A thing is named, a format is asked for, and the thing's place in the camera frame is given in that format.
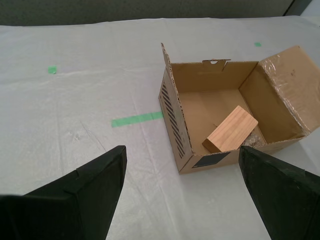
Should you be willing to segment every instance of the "wooden block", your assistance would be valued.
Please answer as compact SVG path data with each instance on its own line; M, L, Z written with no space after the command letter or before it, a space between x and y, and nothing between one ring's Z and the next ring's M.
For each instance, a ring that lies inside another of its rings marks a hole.
M202 145L210 153L238 149L257 125L258 121L253 116L242 107L237 106L204 140Z

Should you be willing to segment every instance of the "plastic sheet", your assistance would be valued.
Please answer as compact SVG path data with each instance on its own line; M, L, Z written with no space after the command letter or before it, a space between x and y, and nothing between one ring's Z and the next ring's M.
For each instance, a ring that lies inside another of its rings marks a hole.
M317 25L297 16L146 19L0 26L0 39L0 194L26 194L126 145L107 239L270 239L238 165L179 175L163 119L111 122L161 111L161 42L173 63L256 61L301 45L320 66ZM319 174L319 140L317 130L276 156Z

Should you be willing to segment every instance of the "gray wall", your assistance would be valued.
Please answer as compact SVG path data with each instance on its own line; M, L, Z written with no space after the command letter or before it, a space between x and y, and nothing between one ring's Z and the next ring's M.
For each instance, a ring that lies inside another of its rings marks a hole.
M91 24L152 18L282 16L292 0L0 0L0 25Z

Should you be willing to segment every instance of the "cardboard flap with tape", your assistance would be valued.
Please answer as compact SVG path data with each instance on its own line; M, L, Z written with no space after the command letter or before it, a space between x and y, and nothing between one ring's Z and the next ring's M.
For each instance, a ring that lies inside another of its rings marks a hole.
M320 126L320 69L293 46L260 61L271 85L302 127L305 135Z

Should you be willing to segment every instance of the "white table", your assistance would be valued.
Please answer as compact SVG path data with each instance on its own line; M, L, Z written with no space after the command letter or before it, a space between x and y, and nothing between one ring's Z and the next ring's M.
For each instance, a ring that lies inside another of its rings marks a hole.
M179 175L163 119L111 127L161 110L161 42L172 62L259 61L300 45L320 66L320 28L298 16L0 26L0 194L26 194L126 145L107 239L269 240L238 165ZM319 175L319 141L320 129L275 156Z

